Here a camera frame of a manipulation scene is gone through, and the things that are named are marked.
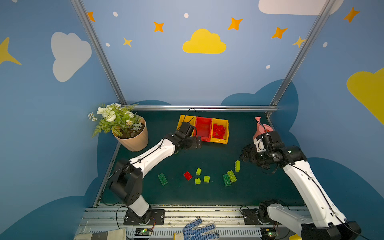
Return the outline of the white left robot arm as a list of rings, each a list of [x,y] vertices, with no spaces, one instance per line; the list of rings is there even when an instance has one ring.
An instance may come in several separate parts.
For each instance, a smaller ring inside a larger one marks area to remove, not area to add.
[[[197,128],[188,122],[183,122],[174,133],[165,135],[157,145],[145,153],[117,164],[118,169],[112,174],[108,188],[129,210],[146,222],[152,211],[150,204],[142,195],[143,179],[146,174],[179,150],[194,150],[201,147],[202,140],[197,136]]]

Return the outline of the long lime lego diagonal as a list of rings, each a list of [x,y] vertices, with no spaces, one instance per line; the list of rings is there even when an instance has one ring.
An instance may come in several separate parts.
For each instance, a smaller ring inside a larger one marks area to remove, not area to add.
[[[228,176],[230,178],[231,183],[234,183],[234,182],[237,181],[237,178],[236,178],[236,176],[235,176],[233,171],[228,171],[227,174],[228,174]]]

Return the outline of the red lego brick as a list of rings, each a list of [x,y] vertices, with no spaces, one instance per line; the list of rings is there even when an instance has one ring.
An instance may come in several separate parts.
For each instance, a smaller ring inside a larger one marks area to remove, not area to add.
[[[187,181],[191,180],[193,178],[193,176],[188,172],[186,171],[183,176],[187,179]]]

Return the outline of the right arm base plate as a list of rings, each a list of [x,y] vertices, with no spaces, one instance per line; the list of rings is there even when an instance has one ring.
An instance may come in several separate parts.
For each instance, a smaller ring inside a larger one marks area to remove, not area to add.
[[[269,225],[271,220],[259,209],[242,209],[240,210],[243,215],[245,225]]]

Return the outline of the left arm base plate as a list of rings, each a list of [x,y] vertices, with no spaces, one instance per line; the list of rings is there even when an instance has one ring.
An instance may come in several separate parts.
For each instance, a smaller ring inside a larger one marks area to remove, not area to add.
[[[128,209],[124,217],[124,226],[149,226],[155,224],[156,226],[163,226],[165,221],[165,210],[154,209],[148,210],[142,217],[135,214],[132,210]]]

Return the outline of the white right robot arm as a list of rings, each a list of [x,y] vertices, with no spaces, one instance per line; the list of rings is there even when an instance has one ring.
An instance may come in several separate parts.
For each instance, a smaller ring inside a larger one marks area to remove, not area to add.
[[[298,146],[286,146],[278,132],[257,136],[245,146],[240,159],[268,170],[281,168],[294,183],[310,217],[305,218],[276,200],[264,201],[257,211],[260,224],[280,223],[303,240],[355,240],[362,232],[359,224],[349,221],[334,205],[317,178],[307,157]]]

